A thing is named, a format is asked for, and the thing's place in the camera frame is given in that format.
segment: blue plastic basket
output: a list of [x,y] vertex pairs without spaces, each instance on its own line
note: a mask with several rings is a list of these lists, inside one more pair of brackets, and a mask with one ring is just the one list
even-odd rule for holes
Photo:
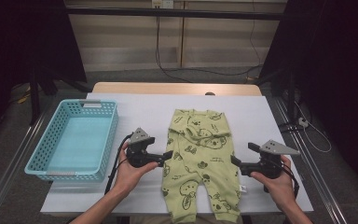
[[48,181],[102,181],[117,121],[115,101],[61,101],[25,173]]

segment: green pants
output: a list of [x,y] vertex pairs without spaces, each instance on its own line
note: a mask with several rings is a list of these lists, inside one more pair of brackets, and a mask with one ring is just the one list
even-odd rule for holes
[[237,222],[238,169],[231,163],[232,137],[223,113],[175,110],[168,132],[162,192],[173,223],[196,220],[196,192],[203,183],[217,220]]

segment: white cable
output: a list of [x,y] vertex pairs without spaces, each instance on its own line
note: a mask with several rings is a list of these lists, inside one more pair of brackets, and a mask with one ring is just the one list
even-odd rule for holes
[[[300,113],[301,113],[303,119],[305,119],[304,113],[302,112],[300,106],[298,105],[298,103],[297,103],[296,101],[295,101],[295,104],[296,104],[296,106],[298,107],[298,110],[300,111]],[[320,152],[329,152],[329,151],[331,151],[331,148],[332,148],[332,147],[331,147],[331,143],[330,143],[330,141],[328,140],[328,138],[327,138],[321,131],[319,131],[315,126],[313,126],[309,121],[307,121],[307,123],[308,123],[313,129],[315,129],[321,136],[324,137],[324,139],[327,141],[327,143],[328,143],[328,145],[329,145],[329,148],[328,148],[327,150],[321,150],[320,148],[316,147],[316,146],[312,143],[312,141],[310,141],[310,138],[308,137],[308,134],[307,134],[307,132],[305,131],[305,126],[303,126],[304,134],[307,136],[308,140],[310,141],[310,144],[311,144],[316,150],[318,150],[318,151],[320,151]]]

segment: clothing tag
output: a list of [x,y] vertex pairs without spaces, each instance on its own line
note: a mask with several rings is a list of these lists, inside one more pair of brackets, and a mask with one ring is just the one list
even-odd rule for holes
[[240,185],[240,192],[245,192],[245,193],[247,193],[247,192],[248,192],[248,189],[246,188],[246,186]]

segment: power plug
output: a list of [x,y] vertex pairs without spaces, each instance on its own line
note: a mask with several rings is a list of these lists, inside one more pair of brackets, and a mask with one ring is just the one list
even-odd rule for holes
[[301,125],[303,128],[307,128],[309,126],[308,121],[303,118],[298,119],[298,124]]

